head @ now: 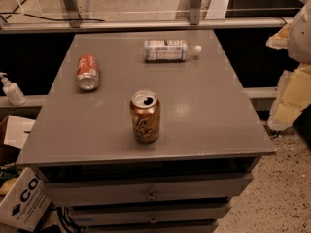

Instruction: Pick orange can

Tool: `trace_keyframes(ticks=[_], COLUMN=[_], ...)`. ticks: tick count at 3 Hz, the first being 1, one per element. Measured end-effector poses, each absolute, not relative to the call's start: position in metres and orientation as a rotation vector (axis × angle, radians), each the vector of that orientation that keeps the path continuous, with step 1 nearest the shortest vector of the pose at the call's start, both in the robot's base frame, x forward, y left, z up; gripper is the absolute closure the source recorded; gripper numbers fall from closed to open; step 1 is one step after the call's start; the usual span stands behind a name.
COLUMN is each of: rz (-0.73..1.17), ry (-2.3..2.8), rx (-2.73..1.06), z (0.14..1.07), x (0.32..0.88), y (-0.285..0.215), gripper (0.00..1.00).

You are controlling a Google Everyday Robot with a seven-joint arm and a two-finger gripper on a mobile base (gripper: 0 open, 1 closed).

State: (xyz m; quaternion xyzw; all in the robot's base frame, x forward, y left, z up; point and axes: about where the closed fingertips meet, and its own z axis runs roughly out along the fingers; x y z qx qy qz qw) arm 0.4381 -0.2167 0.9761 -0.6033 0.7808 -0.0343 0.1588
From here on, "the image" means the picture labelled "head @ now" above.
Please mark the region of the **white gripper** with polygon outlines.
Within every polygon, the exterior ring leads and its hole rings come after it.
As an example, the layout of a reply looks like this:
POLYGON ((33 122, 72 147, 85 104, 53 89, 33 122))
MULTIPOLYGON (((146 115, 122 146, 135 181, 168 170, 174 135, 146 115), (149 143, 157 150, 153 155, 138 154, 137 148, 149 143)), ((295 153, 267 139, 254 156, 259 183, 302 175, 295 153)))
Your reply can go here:
MULTIPOLYGON (((311 63, 311 0, 294 17, 269 37, 266 45, 273 49, 288 48, 288 56, 300 63, 311 63)), ((269 113, 268 127, 284 131, 291 127, 304 109, 311 104, 311 65, 300 64, 279 79, 277 96, 269 113)))

